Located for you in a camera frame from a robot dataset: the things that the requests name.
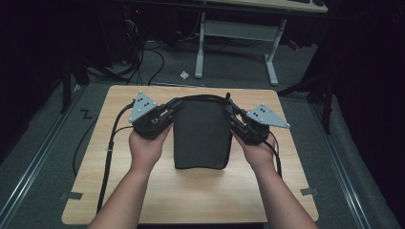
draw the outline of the black cable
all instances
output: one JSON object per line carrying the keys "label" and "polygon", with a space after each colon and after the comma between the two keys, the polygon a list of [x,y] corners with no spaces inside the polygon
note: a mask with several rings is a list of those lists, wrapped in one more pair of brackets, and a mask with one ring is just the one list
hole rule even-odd
{"label": "black cable", "polygon": [[108,183],[108,177],[110,175],[110,167],[111,167],[111,159],[113,157],[113,148],[114,148],[114,136],[116,135],[117,131],[117,125],[118,122],[120,120],[120,118],[122,117],[122,115],[129,109],[131,109],[134,106],[134,102],[126,105],[118,114],[117,118],[116,118],[116,122],[114,123],[114,127],[113,130],[111,132],[111,136],[110,136],[110,142],[108,143],[108,149],[107,149],[107,157],[105,159],[105,168],[104,168],[104,177],[102,180],[102,184],[101,184],[101,190],[100,190],[100,195],[98,197],[98,204],[97,204],[97,212],[100,211],[101,207],[102,207],[102,203],[104,200],[104,195],[105,195],[105,190],[107,188],[107,183]]}
{"label": "black cable", "polygon": [[[144,51],[145,51],[145,46],[143,45],[142,46],[142,53],[141,53],[141,57],[140,57],[140,64],[143,63],[143,57],[145,56]],[[139,69],[138,69],[137,85],[139,85],[139,80],[140,80],[140,86],[143,86],[143,79],[140,76],[140,66],[139,66]]]}
{"label": "black cable", "polygon": [[75,177],[77,177],[77,169],[75,168],[75,161],[76,161],[76,157],[77,157],[77,152],[78,149],[80,148],[81,144],[83,143],[84,138],[86,137],[86,135],[90,132],[90,130],[92,129],[92,127],[96,124],[98,120],[98,117],[93,121],[93,123],[89,126],[89,128],[87,128],[86,132],[84,133],[83,137],[80,139],[80,141],[78,142],[78,145],[75,149],[75,153],[74,153],[74,159],[72,161],[72,168],[74,170],[74,175]]}
{"label": "black cable", "polygon": [[138,63],[138,67],[132,72],[131,76],[129,76],[129,78],[128,78],[128,80],[127,80],[127,82],[126,82],[125,85],[128,85],[128,84],[131,82],[132,77],[134,77],[134,74],[135,74],[137,71],[139,71],[139,68],[140,68],[140,60],[139,60],[138,56],[136,56],[136,60],[137,60],[137,63]]}
{"label": "black cable", "polygon": [[154,52],[154,53],[158,54],[158,55],[161,57],[161,66],[160,66],[160,68],[159,68],[158,71],[157,71],[154,75],[152,75],[152,77],[149,79],[148,86],[151,86],[152,80],[155,78],[155,76],[156,76],[158,73],[160,73],[161,69],[163,69],[164,57],[163,57],[162,54],[160,54],[160,53],[157,52],[157,51],[154,51],[154,50],[148,50],[148,51]]}
{"label": "black cable", "polygon": [[128,129],[128,128],[134,128],[133,126],[126,126],[126,127],[121,127],[118,130],[116,130],[116,133],[114,134],[114,136],[116,136],[116,134],[124,129]]}
{"label": "black cable", "polygon": [[276,164],[277,164],[277,174],[283,178],[283,172],[281,170],[281,160],[280,160],[280,152],[279,152],[279,144],[277,141],[276,136],[274,135],[273,132],[270,132],[270,134],[274,137],[274,140],[276,141],[276,146],[277,146],[277,151],[274,149],[274,147],[268,143],[266,140],[263,141],[263,143],[265,143],[265,145],[270,148],[270,150],[273,152],[273,154],[276,156]]}

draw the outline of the dark background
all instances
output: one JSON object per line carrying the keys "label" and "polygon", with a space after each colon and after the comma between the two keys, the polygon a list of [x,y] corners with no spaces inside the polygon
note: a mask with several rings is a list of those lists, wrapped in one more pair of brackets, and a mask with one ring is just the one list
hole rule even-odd
{"label": "dark background", "polygon": [[[353,21],[332,23],[325,33],[328,26],[324,23],[292,19],[282,42],[319,44],[303,80],[333,74],[334,93],[352,139],[404,226],[404,1],[329,1],[328,6],[330,15]],[[1,1],[1,161],[61,80],[63,62],[70,53],[80,52],[106,67],[120,56],[125,60],[128,53],[117,54],[112,44],[106,13],[111,12],[89,4]],[[196,15],[164,10],[156,22],[149,10],[145,17],[147,35],[174,44],[176,30],[187,33],[194,27],[194,22],[181,20],[188,17]],[[169,26],[159,30],[163,22]]]}

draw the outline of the black pouch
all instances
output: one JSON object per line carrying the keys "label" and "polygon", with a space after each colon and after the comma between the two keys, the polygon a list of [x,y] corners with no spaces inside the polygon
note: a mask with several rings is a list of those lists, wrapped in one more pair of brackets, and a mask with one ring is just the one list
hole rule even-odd
{"label": "black pouch", "polygon": [[215,95],[182,99],[173,123],[176,169],[226,167],[232,134],[225,104],[225,98]]}

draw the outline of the wooden table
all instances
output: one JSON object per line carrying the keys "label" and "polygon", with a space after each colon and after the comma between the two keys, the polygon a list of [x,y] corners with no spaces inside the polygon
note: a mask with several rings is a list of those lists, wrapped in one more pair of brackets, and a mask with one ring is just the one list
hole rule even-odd
{"label": "wooden table", "polygon": [[[82,193],[81,200],[69,199],[62,220],[66,224],[88,224],[96,215],[96,205],[104,173],[106,148],[119,111],[139,91],[158,104],[176,96],[192,94],[231,94],[241,108],[250,110],[265,103],[285,118],[277,93],[270,90],[113,86],[110,88],[92,138],[83,158],[72,192]],[[128,126],[127,111],[118,127]],[[115,137],[113,160],[105,200],[128,171],[131,161],[125,129]],[[309,187],[289,129],[271,127],[280,144],[284,181],[310,216],[318,219]],[[163,154],[150,176],[140,223],[242,223],[266,222],[266,214],[256,178],[246,162],[242,148],[233,139],[229,163],[223,170],[176,170],[173,159],[173,132],[163,145]]]}
{"label": "wooden table", "polygon": [[326,6],[318,7],[312,2],[300,3],[288,0],[206,0],[206,2],[221,3],[221,4],[233,4],[238,6],[250,6],[260,8],[270,8],[277,10],[295,10],[304,12],[321,12],[328,11]]}

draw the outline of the table leg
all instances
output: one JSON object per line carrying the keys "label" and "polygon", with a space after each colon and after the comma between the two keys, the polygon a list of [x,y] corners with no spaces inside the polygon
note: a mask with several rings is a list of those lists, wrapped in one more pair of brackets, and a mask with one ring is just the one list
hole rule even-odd
{"label": "table leg", "polygon": [[276,32],[275,39],[273,41],[273,46],[271,47],[270,54],[265,55],[268,77],[270,78],[270,84],[272,86],[278,85],[277,75],[276,75],[276,72],[274,71],[274,66],[273,66],[273,58],[274,58],[274,54],[277,51],[277,47],[280,43],[281,36],[283,35],[283,31],[284,31],[284,27],[286,26],[286,23],[287,23],[287,19],[283,19],[281,21],[280,26]]}
{"label": "table leg", "polygon": [[197,53],[197,63],[196,63],[196,78],[203,77],[203,39],[205,34],[205,12],[202,12],[202,22],[200,28],[200,46],[199,52]]}

